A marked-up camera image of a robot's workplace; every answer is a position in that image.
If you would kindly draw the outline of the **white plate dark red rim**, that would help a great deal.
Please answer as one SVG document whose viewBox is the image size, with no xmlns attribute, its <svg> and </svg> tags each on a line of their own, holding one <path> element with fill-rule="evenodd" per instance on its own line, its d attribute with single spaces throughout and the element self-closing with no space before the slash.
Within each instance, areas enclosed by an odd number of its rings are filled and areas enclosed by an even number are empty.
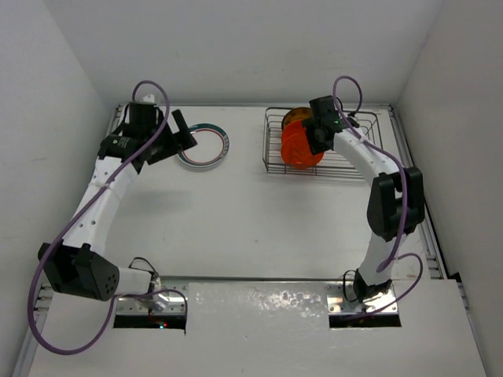
<svg viewBox="0 0 503 377">
<path fill-rule="evenodd" d="M 199 123 L 189 128 L 197 145 L 178 154 L 178 161 L 193 171 L 212 170 L 220 165 L 229 153 L 229 136 L 220 126 Z"/>
</svg>

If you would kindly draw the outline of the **orange plastic plate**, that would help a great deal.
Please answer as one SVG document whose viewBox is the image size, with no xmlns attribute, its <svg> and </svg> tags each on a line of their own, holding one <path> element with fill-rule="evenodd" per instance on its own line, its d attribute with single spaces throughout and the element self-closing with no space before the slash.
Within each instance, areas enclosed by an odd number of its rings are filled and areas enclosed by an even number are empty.
<svg viewBox="0 0 503 377">
<path fill-rule="evenodd" d="M 281 158 L 285 164 L 306 169 L 318 165 L 323 157 L 323 152 L 316 155 L 311 152 L 301 120 L 285 126 L 281 134 Z"/>
</svg>

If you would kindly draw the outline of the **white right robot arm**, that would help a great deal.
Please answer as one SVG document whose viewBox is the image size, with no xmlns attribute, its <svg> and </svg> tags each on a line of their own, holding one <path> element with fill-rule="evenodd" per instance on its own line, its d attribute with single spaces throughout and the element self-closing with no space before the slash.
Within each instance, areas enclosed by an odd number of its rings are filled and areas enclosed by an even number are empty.
<svg viewBox="0 0 503 377">
<path fill-rule="evenodd" d="M 302 121 L 310 150 L 339 153 L 370 187 L 366 218 L 372 235 L 353 283 L 355 298 L 363 302 L 391 286 L 398 249 L 425 218 L 423 174 L 370 142 L 333 97 L 313 99 L 310 110 Z"/>
</svg>

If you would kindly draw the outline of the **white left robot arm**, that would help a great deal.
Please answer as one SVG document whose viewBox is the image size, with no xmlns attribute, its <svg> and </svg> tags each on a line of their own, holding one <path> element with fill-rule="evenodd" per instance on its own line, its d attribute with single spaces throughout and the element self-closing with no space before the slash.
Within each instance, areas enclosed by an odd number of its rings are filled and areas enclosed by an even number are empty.
<svg viewBox="0 0 503 377">
<path fill-rule="evenodd" d="M 131 101 L 120 124 L 101 142 L 94 172 L 69 229 L 39 260 L 52 289 L 106 302 L 119 295 L 152 291 L 152 272 L 120 268 L 105 258 L 105 244 L 119 205 L 145 164 L 152 165 L 196 146 L 179 110 L 178 131 L 164 123 L 167 112 L 153 102 Z"/>
</svg>

